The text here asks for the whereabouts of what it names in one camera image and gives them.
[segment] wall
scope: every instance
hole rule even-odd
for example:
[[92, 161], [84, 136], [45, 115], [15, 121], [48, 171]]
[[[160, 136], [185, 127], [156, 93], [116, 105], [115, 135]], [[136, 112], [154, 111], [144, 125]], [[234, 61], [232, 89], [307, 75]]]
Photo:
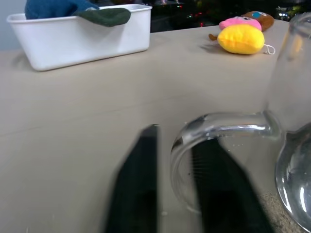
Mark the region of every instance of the wall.
[[24, 12], [26, 0], [1, 0], [0, 7], [0, 51], [19, 49], [20, 45], [6, 18], [10, 14]]

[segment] yellow plush toy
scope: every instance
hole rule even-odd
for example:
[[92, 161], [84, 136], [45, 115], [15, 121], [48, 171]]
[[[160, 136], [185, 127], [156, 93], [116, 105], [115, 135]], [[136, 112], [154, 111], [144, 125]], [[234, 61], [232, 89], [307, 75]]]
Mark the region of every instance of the yellow plush toy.
[[247, 24], [237, 24], [224, 28], [218, 35], [217, 40], [226, 51], [239, 54], [257, 53], [265, 45], [263, 33]]

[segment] green cloth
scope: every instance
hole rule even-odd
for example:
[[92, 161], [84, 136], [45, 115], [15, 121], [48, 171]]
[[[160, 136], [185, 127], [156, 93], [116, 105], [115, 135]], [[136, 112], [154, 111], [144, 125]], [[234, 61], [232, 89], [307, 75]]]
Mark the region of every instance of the green cloth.
[[106, 27], [122, 25], [128, 22], [131, 12], [125, 8], [108, 8], [102, 10], [80, 11], [75, 13], [92, 23]]

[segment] table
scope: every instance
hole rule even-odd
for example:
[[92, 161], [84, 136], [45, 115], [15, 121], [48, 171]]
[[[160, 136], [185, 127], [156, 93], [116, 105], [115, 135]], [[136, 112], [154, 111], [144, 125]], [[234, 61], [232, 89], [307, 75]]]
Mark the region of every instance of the table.
[[223, 51], [207, 36], [218, 26], [154, 33], [146, 52], [41, 73], [23, 52], [1, 52], [0, 231], [99, 232], [113, 172], [159, 124], [160, 229], [194, 232], [170, 185], [173, 141], [205, 113], [260, 110], [287, 28], [276, 20], [265, 32], [275, 55]]

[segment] blue cloth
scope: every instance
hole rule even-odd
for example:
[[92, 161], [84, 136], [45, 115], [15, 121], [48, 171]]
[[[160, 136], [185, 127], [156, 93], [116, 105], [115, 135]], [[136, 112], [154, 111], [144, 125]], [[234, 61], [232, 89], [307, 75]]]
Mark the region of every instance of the blue cloth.
[[91, 7], [99, 9], [87, 0], [27, 0], [25, 14], [27, 19], [66, 17]]

